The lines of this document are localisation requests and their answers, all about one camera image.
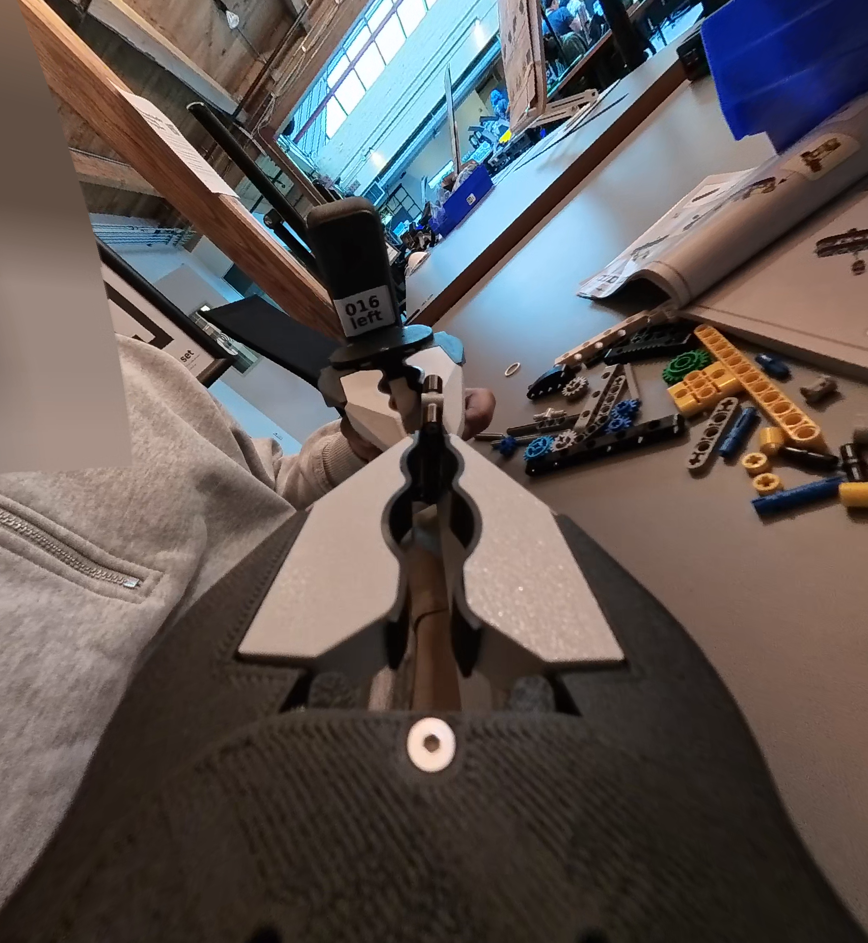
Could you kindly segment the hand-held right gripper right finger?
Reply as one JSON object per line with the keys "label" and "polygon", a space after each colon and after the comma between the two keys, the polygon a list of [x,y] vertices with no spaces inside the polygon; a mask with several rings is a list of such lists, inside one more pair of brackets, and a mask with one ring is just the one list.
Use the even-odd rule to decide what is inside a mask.
{"label": "hand-held right gripper right finger", "polygon": [[618,666],[616,639],[555,514],[458,436],[440,546],[461,676]]}

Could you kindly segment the black and yellow lego assembly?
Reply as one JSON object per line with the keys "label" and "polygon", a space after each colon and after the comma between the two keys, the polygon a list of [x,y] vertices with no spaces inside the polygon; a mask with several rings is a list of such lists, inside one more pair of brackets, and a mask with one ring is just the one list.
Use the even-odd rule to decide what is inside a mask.
{"label": "black and yellow lego assembly", "polygon": [[408,457],[412,500],[424,506],[440,501],[446,485],[447,439],[443,427],[443,382],[425,377],[421,395],[421,424]]}

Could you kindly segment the thick grey lego beam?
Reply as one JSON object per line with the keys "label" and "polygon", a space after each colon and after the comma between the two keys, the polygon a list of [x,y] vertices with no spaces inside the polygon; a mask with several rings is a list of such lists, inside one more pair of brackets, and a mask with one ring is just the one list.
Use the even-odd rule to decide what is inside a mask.
{"label": "thick grey lego beam", "polygon": [[571,431],[577,444],[597,433],[626,385],[623,364],[606,367],[596,380],[587,403],[581,408]]}

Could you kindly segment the black lego beam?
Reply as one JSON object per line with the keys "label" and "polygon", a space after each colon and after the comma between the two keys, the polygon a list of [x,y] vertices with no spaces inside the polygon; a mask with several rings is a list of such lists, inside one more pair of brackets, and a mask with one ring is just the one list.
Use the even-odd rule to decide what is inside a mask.
{"label": "black lego beam", "polygon": [[527,458],[524,473],[530,478],[542,477],[674,442],[686,435],[687,421],[682,414],[675,413],[643,421],[614,433],[589,437],[565,449],[551,449],[546,454]]}

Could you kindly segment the light grey lego beam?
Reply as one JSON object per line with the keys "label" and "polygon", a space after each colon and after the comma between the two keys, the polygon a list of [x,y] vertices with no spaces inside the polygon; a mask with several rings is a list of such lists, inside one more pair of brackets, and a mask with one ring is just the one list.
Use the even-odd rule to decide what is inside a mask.
{"label": "light grey lego beam", "polygon": [[571,348],[554,360],[557,368],[579,369],[600,359],[605,352],[614,345],[623,343],[643,329],[667,324],[676,319],[678,312],[667,305],[644,310],[623,321],[608,327],[604,331],[590,337],[576,347]]}

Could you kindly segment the yellow lego perforated block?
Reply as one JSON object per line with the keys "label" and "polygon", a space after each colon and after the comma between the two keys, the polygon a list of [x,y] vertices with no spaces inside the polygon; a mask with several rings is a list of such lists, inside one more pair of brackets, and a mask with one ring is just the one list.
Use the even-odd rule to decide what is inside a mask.
{"label": "yellow lego perforated block", "polygon": [[676,412],[684,418],[716,407],[726,396],[709,375],[709,368],[690,371],[678,383],[668,387],[667,394]]}

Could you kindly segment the black lego pin connector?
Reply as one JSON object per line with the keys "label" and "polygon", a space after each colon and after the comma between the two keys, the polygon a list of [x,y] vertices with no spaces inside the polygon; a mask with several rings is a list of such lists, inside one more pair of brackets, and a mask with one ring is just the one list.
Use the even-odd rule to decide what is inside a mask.
{"label": "black lego pin connector", "polygon": [[834,454],[788,445],[779,449],[777,460],[799,470],[823,475],[836,473],[841,465],[840,459]]}

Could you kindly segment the lego instruction booklet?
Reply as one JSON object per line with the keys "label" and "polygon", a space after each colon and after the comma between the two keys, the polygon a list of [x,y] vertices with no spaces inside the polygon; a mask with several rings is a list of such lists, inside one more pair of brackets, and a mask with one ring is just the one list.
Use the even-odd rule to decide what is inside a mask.
{"label": "lego instruction booklet", "polygon": [[578,295],[680,313],[868,381],[868,169],[851,134],[704,178]]}

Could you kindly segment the black pipe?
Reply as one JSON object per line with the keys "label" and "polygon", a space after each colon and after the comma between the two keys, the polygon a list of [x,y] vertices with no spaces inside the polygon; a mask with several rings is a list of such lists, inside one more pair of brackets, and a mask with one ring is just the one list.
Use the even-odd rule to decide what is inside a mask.
{"label": "black pipe", "polygon": [[286,237],[291,254],[315,274],[317,266],[307,242],[306,224],[298,211],[258,164],[244,152],[239,141],[231,135],[207,104],[195,101],[187,105],[186,109],[270,204],[271,210],[264,217],[266,225],[276,235]]}

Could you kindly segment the small blue storage bin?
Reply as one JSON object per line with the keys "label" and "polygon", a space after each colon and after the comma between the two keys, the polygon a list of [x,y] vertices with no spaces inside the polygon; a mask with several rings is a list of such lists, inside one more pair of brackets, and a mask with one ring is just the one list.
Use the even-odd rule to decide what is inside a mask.
{"label": "small blue storage bin", "polygon": [[446,238],[475,210],[482,200],[493,190],[494,183],[488,166],[478,164],[458,183],[441,208],[435,228],[438,235]]}

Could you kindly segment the white paper sign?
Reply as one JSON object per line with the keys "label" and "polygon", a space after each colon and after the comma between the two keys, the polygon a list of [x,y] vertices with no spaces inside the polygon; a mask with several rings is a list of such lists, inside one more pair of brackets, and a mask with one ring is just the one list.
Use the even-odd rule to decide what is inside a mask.
{"label": "white paper sign", "polygon": [[192,172],[211,193],[236,198],[234,190],[224,178],[201,156],[196,148],[181,134],[179,128],[155,105],[144,97],[121,90],[120,94],[134,107],[160,139],[169,146],[176,157]]}

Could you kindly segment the person's grey hoodie torso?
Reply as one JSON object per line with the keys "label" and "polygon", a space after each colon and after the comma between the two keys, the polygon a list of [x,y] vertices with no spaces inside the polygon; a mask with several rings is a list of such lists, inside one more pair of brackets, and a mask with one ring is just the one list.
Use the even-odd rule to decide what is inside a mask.
{"label": "person's grey hoodie torso", "polygon": [[0,909],[157,632],[295,512],[180,362],[116,339],[133,464],[0,474]]}

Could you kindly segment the cardboard box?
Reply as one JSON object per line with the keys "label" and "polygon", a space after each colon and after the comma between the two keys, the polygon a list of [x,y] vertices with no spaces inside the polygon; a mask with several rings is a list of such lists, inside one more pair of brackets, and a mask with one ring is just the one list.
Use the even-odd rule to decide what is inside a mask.
{"label": "cardboard box", "polygon": [[511,134],[522,131],[547,108],[547,75],[539,1],[498,1],[504,76]]}

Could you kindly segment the wooden rack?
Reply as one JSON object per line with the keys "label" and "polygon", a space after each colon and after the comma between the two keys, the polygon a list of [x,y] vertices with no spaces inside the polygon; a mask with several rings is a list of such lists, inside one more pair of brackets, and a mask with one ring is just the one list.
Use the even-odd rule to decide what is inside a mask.
{"label": "wooden rack", "polygon": [[581,93],[571,95],[556,102],[548,103],[541,113],[536,113],[528,124],[527,130],[568,121],[575,115],[594,109],[601,97],[597,88],[591,88]]}

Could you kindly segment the black device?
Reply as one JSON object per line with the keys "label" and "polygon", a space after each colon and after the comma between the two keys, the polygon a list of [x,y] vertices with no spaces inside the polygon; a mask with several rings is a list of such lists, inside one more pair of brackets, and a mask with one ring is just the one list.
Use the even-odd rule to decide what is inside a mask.
{"label": "black device", "polygon": [[676,51],[687,81],[695,82],[711,75],[702,31],[699,28],[683,37]]}

